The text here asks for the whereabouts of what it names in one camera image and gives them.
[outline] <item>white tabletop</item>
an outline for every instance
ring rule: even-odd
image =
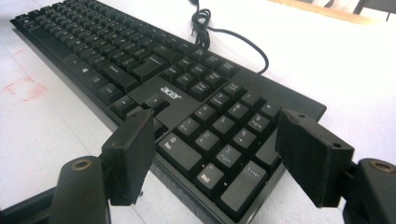
[[[0,1],[0,208],[56,185],[63,164],[98,156],[115,125],[10,19],[56,1]],[[104,1],[174,35],[191,37],[188,0]],[[353,161],[396,163],[395,27],[360,26],[265,0],[202,0],[212,26],[233,30],[270,59],[264,74],[328,107],[320,123],[355,150]],[[211,50],[259,71],[264,62],[239,40],[211,33]],[[201,223],[153,174],[134,206],[111,207],[113,223]],[[285,173],[252,223],[343,223],[339,208],[317,209]]]

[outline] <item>black cable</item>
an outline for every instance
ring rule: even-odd
[[[251,47],[253,47],[255,50],[257,50],[260,55],[264,58],[265,60],[265,66],[264,68],[258,72],[258,74],[264,73],[268,67],[269,67],[269,60],[267,55],[259,48],[257,45],[255,45],[253,42],[245,38],[244,36],[241,36],[235,32],[229,31],[229,30],[224,30],[224,29],[215,29],[213,27],[210,27],[209,21],[211,17],[210,10],[205,8],[200,10],[199,9],[199,0],[190,0],[190,2],[197,6],[197,11],[192,15],[191,21],[192,21],[192,33],[191,35],[196,32],[197,37],[195,39],[195,45],[200,46],[203,49],[209,49],[210,46],[210,36],[209,32],[207,30],[213,31],[213,32],[219,32],[219,33],[224,33],[227,35],[233,35],[243,41],[245,41],[247,44],[249,44]]]

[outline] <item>brand logo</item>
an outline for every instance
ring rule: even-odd
[[[181,99],[181,96],[175,93],[174,91],[169,90],[167,87],[162,87],[161,91],[165,92],[166,95],[171,97],[172,99],[176,100],[177,98]]]

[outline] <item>white surface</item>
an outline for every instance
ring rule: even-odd
[[[193,41],[195,7],[187,0],[106,2]],[[104,115],[8,22],[52,3],[0,2],[2,209],[55,186],[63,164],[99,155],[111,135]],[[396,163],[394,26],[358,26],[264,0],[202,0],[201,7],[211,9],[213,26],[244,35],[267,53],[267,77],[328,107],[320,123],[356,148],[354,161],[373,157]],[[262,69],[260,56],[244,43],[211,36],[212,51],[253,71]],[[136,206],[112,207],[113,223],[200,223],[152,174],[143,191]],[[289,174],[252,221],[342,222],[339,208],[316,209]]]

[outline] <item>keyboard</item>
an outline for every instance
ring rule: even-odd
[[[277,114],[325,105],[158,27],[92,0],[12,24],[117,125],[154,111],[151,168],[204,223],[249,223],[285,171]]]

